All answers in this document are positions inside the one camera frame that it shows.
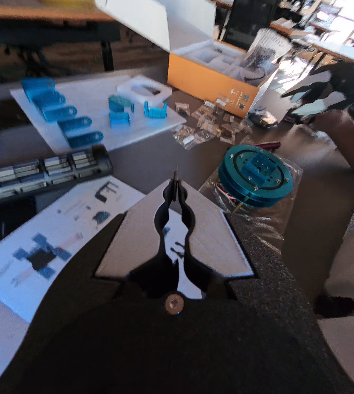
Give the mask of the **black office chair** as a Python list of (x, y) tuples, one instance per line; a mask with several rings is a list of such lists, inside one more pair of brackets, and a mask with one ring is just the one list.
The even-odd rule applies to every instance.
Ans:
[(279, 0), (236, 0), (223, 42), (248, 51), (258, 31), (274, 20)]

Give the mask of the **orange cardboard box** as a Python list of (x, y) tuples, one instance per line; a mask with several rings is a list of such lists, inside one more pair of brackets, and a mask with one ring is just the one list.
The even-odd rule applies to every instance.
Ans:
[(216, 5), (193, 0), (96, 0), (97, 9), (169, 53), (168, 84), (244, 118), (278, 71), (243, 68), (247, 53), (213, 39)]

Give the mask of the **small blue U bracket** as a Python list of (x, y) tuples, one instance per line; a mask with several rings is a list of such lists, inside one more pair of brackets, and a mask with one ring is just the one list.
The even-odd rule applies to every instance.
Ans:
[(274, 155), (265, 155), (263, 152), (257, 152), (246, 157), (242, 163), (240, 174), (242, 178), (255, 184), (263, 186), (270, 182), (273, 173), (278, 171), (279, 160)]

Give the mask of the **wood-edged office desk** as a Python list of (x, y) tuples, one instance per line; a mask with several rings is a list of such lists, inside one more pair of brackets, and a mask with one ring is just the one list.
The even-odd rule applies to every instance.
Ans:
[(99, 42), (104, 70), (114, 70), (111, 43), (120, 40), (120, 25), (108, 14), (94, 10), (0, 4), (0, 47), (5, 54), (15, 48), (26, 66), (26, 76), (54, 76), (53, 70), (71, 75), (71, 70), (51, 65), (43, 48), (55, 43)]

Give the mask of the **pile of labelled screw bags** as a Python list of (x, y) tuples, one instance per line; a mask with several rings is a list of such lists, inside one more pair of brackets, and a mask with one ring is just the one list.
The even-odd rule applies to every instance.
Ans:
[(244, 120), (226, 112), (220, 105), (204, 101), (196, 111), (191, 112), (187, 103), (176, 102), (176, 112), (188, 121), (173, 129), (174, 140), (185, 150), (190, 150), (197, 145), (213, 139), (219, 139), (228, 145), (235, 145), (238, 135), (251, 135), (252, 127)]

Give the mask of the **white foam sheet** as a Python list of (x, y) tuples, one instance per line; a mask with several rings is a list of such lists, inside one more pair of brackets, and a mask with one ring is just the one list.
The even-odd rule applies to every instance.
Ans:
[[(73, 132), (72, 136), (99, 131), (103, 134), (101, 144), (113, 151), (164, 131), (171, 130), (186, 120), (172, 108), (167, 108), (167, 117), (150, 119), (144, 114), (144, 104), (135, 102), (135, 113), (130, 114), (131, 125), (110, 125), (108, 97), (117, 94), (117, 86), (129, 81), (129, 75), (104, 77), (82, 81), (57, 83), (56, 90), (66, 97), (67, 105), (76, 107), (78, 117), (88, 116), (92, 120), (88, 131)], [(42, 136), (53, 153), (73, 151), (56, 123), (47, 123), (40, 112), (28, 100), (22, 88), (10, 90), (10, 95), (21, 107), (34, 128)]]

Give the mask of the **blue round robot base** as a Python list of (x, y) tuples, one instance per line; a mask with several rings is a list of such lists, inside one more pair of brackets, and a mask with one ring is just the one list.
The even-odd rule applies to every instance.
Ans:
[(257, 152), (274, 155), (269, 151), (250, 145), (232, 146), (218, 167), (218, 177), (224, 191), (236, 201), (253, 208), (268, 208), (291, 193), (293, 180), (290, 171), (278, 157), (279, 172), (273, 173), (270, 182), (263, 186), (257, 186), (242, 178), (240, 169), (244, 159), (250, 158)]

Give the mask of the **person's right forearm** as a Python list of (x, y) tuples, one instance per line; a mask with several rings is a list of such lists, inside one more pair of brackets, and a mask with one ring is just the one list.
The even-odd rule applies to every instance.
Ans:
[(354, 120), (347, 110), (329, 110), (315, 116), (313, 128), (325, 132), (354, 170)]

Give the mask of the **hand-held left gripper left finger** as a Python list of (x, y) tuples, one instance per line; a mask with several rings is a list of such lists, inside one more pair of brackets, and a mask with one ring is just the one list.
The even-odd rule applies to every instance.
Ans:
[(173, 197), (174, 182), (167, 179), (127, 210), (95, 277), (127, 278), (145, 263), (169, 263), (163, 229)]

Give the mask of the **bubble wrap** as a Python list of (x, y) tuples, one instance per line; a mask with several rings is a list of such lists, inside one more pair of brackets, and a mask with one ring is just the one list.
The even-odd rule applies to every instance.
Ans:
[(272, 62), (292, 49), (291, 42), (271, 28), (261, 28), (249, 47), (242, 67), (249, 71), (260, 69), (268, 74)]

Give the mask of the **grey desk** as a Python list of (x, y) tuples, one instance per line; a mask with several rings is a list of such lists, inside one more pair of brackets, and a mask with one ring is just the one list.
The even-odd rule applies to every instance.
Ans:
[[(131, 70), (81, 74), (57, 78), (56, 82), (86, 81), (121, 75), (147, 76), (166, 81), (166, 68), (144, 67)], [(19, 82), (0, 85), (0, 102), (11, 99), (10, 90)], [(253, 128), (255, 143), (280, 141), (279, 155), (303, 169), (293, 209), (284, 232), (282, 262), (309, 298), (323, 292), (333, 259), (354, 213), (354, 172), (333, 145), (282, 123), (277, 129)], [(192, 150), (184, 150), (170, 132), (163, 132), (132, 145), (111, 151), (114, 175), (147, 194), (178, 167), (179, 176), (195, 189), (218, 167), (227, 145), (212, 140)], [(0, 131), (0, 165), (13, 164), (51, 155), (52, 151), (32, 125)]]

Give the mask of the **large clear plastic bag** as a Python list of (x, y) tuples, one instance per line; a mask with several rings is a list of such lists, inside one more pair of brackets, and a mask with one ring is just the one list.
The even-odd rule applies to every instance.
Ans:
[(276, 155), (290, 171), (293, 180), (293, 189), (290, 194), (268, 208), (253, 208), (242, 205), (237, 209), (238, 203), (232, 203), (216, 187), (219, 182), (218, 170), (199, 188), (199, 192), (219, 206), (225, 213), (232, 212), (246, 225), (263, 244), (273, 250), (278, 257), (282, 256), (284, 233), (293, 210), (298, 187), (303, 175), (303, 169), (292, 161)]

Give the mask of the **silver antistatic bag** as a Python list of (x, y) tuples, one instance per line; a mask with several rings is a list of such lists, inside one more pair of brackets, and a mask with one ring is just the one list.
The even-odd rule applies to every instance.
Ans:
[(269, 112), (265, 107), (255, 107), (248, 113), (248, 120), (255, 126), (269, 129), (279, 125), (278, 119)]

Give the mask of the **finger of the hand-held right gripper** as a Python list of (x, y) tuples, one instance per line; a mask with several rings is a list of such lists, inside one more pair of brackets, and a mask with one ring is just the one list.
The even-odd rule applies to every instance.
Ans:
[(345, 109), (348, 106), (347, 96), (339, 91), (325, 93), (324, 98), (315, 93), (313, 99), (311, 90), (289, 91), (285, 93), (285, 97), (289, 97), (294, 104), (285, 115), (285, 121), (293, 124), (301, 124), (332, 108)]
[(332, 71), (325, 70), (309, 74), (295, 86), (284, 92), (281, 97), (288, 97), (291, 102), (314, 102), (328, 97), (333, 92), (331, 85)]

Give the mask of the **blue wide U bracket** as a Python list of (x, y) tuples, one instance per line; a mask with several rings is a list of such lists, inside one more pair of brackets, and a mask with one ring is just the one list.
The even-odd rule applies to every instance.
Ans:
[(132, 113), (135, 112), (135, 104), (131, 100), (120, 95), (110, 95), (108, 97), (108, 106), (111, 112), (124, 112), (125, 108), (130, 108)]

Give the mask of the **red electric screwdriver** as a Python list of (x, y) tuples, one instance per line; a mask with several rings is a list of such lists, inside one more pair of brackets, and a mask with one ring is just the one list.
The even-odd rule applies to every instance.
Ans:
[(259, 149), (274, 153), (276, 150), (278, 150), (281, 147), (281, 142), (280, 141), (268, 141), (268, 142), (251, 144), (250, 146), (258, 147)]

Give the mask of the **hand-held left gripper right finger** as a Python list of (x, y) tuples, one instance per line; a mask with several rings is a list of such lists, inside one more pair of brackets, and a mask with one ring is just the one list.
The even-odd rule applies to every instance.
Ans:
[(188, 229), (184, 272), (188, 279), (254, 276), (223, 210), (184, 181), (177, 185), (182, 221)]

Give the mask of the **black bit holder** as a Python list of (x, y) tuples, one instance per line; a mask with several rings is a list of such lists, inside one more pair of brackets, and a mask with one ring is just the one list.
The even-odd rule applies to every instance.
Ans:
[(0, 203), (113, 174), (103, 145), (0, 167)]

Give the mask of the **large blue U bracket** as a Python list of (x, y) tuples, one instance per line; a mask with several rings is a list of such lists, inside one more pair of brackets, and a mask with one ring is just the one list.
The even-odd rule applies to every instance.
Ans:
[(77, 115), (76, 107), (68, 105), (66, 97), (56, 90), (48, 90), (34, 96), (32, 103), (47, 123), (71, 120)]
[(47, 91), (55, 90), (55, 82), (49, 77), (22, 78), (21, 85), (30, 102), (32, 102), (33, 98), (36, 96), (39, 96)]
[(71, 148), (96, 145), (104, 139), (102, 132), (91, 130), (92, 120), (88, 116), (58, 121), (57, 125)]

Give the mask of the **white instruction booklet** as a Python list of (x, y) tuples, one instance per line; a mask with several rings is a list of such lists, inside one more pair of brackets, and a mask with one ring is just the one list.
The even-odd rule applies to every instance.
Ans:
[(75, 186), (0, 241), (0, 378), (38, 312), (40, 337), (95, 306), (73, 257), (145, 195), (113, 176)]

